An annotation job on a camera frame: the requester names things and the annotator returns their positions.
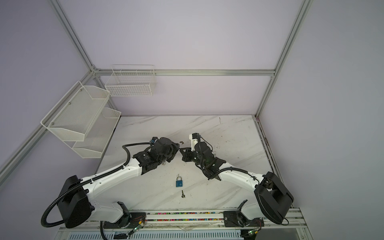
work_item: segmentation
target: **white marble tabletop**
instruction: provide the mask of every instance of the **white marble tabletop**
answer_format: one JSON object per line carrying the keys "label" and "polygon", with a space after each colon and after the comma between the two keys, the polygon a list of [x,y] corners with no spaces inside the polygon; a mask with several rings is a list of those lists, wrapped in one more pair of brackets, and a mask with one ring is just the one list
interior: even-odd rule
{"label": "white marble tabletop", "polygon": [[[189,134],[194,132],[213,146],[217,157],[235,167],[260,174],[271,171],[252,116],[225,115],[121,117],[98,172],[126,160],[124,144],[167,137],[189,147]],[[133,146],[129,151],[133,156],[145,148]],[[130,210],[224,209],[237,207],[245,199],[256,202],[254,193],[230,182],[207,180],[193,162],[181,158],[178,152],[172,162],[107,190],[103,200],[124,202]],[[178,174],[183,187],[175,186]]]}

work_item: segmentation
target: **padlock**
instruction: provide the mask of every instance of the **padlock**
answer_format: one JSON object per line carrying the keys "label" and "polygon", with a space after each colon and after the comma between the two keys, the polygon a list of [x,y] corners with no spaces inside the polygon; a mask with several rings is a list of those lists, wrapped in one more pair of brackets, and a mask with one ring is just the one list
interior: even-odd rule
{"label": "padlock", "polygon": [[180,176],[177,176],[176,178],[176,187],[182,187],[183,186],[183,180],[181,180]]}

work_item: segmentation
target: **robotic arm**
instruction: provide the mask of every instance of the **robotic arm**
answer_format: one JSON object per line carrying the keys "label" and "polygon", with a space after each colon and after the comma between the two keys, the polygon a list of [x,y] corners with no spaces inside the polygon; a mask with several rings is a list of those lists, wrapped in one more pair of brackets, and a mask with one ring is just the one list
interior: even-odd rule
{"label": "robotic arm", "polygon": [[[272,222],[282,224],[293,202],[293,196],[275,174],[255,174],[235,168],[225,160],[215,157],[207,142],[200,141],[200,134],[191,134],[189,138],[191,147],[181,149],[179,144],[165,137],[154,137],[150,142],[124,145],[122,147],[127,152],[127,160],[120,166],[83,179],[78,179],[76,175],[69,177],[59,197],[49,205],[41,217],[42,226],[53,227],[64,223],[67,228],[73,228],[85,221],[107,221],[115,223],[119,228],[126,227],[130,223],[131,214],[124,203],[102,202],[98,196],[123,181],[156,169],[165,161],[170,162],[178,150],[184,162],[194,162],[208,179],[229,181],[255,193],[258,203],[247,206],[247,211],[244,211],[244,207],[240,214],[244,201],[237,211],[240,226],[246,226],[250,219],[255,218],[252,215],[255,210],[261,210]],[[131,158],[126,147],[144,144],[150,146]],[[55,205],[58,206],[63,220],[48,223],[47,216]]]}

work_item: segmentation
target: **gray wall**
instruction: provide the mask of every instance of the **gray wall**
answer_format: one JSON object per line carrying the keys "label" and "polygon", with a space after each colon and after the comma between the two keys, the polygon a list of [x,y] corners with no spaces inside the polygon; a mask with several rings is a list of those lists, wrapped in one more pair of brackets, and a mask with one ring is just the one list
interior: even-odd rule
{"label": "gray wall", "polygon": [[[46,0],[2,1],[0,12],[2,165],[87,68]],[[0,190],[1,239],[53,239],[42,213],[66,178],[96,165],[47,133]],[[48,220],[60,220],[57,209]]]}
{"label": "gray wall", "polygon": [[261,114],[314,239],[382,239],[383,13],[314,1]]}

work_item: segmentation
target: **white wire basket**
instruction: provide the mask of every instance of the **white wire basket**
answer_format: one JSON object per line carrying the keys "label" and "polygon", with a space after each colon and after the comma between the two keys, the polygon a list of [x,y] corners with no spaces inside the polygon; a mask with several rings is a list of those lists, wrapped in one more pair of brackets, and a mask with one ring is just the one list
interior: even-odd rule
{"label": "white wire basket", "polygon": [[82,158],[101,158],[120,115],[119,111],[103,108],[85,140],[75,142],[73,146],[67,145]]}
{"label": "white wire basket", "polygon": [[113,97],[152,96],[156,87],[153,65],[111,65],[112,75],[105,89]]}
{"label": "white wire basket", "polygon": [[41,121],[62,141],[84,141],[110,96],[110,92],[102,88],[83,86],[80,82],[76,85],[79,89],[59,113],[47,122],[49,112]]}

